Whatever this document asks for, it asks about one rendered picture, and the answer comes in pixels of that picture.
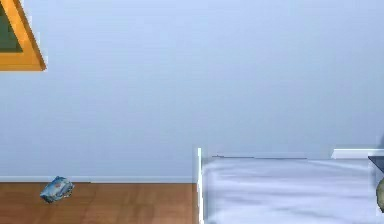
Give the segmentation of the orange framed wall picture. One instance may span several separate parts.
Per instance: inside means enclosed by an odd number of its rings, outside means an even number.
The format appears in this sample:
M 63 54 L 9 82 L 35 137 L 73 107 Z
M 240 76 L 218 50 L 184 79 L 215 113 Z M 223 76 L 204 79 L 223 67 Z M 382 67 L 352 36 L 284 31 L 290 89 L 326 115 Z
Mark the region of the orange framed wall picture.
M 0 71 L 44 71 L 21 0 L 0 0 Z

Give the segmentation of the olive green round object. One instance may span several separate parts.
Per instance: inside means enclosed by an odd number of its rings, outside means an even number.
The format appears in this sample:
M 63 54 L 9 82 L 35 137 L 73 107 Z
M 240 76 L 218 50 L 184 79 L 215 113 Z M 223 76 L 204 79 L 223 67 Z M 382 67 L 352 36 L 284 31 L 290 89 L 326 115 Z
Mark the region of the olive green round object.
M 382 178 L 377 184 L 376 201 L 381 213 L 384 214 L 384 178 Z

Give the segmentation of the white bed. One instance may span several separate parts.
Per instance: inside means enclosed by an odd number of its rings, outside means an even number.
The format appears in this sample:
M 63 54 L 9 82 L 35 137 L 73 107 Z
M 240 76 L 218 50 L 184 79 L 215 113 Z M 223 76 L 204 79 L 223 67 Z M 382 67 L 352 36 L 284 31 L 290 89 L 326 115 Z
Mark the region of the white bed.
M 199 224 L 384 224 L 372 151 L 329 159 L 235 157 L 197 149 Z

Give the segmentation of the crumpled blue cloth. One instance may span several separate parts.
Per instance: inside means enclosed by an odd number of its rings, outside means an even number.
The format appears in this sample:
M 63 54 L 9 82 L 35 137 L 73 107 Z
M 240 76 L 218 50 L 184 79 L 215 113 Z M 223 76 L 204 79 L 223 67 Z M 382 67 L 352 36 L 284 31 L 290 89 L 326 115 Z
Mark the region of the crumpled blue cloth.
M 56 176 L 41 191 L 40 197 L 47 203 L 54 203 L 72 195 L 75 185 L 65 177 Z

